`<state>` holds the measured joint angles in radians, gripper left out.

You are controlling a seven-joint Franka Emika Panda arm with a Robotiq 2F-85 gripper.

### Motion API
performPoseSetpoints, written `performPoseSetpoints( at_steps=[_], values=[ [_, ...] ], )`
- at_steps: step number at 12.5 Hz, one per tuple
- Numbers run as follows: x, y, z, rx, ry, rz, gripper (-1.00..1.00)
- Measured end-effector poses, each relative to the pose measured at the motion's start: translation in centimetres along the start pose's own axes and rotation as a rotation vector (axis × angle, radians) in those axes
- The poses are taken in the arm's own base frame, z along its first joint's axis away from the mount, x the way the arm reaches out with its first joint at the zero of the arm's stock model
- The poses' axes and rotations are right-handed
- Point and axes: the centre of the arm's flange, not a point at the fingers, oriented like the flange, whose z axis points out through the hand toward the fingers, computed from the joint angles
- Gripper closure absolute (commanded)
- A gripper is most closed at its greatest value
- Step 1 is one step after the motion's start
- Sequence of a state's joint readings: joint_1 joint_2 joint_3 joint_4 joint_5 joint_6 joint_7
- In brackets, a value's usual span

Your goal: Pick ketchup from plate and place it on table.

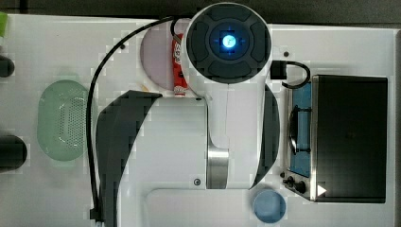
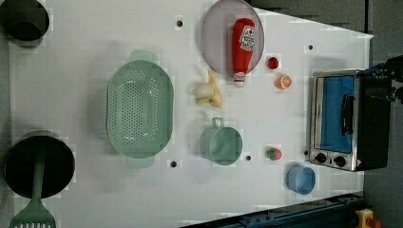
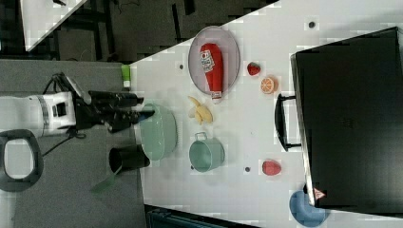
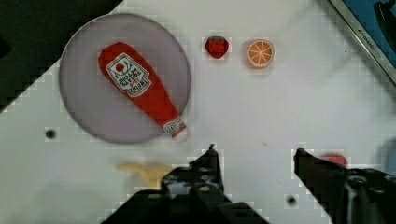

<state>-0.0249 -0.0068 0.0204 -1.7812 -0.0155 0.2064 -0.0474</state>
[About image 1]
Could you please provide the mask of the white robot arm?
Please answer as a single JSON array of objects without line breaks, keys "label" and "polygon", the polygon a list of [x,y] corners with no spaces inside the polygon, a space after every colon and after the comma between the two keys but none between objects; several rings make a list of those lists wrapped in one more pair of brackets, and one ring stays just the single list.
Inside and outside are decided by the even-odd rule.
[{"label": "white robot arm", "polygon": [[270,26],[238,3],[199,11],[181,40],[193,95],[128,91],[99,115],[102,227],[148,227],[155,190],[250,189],[279,127],[267,84]]}]

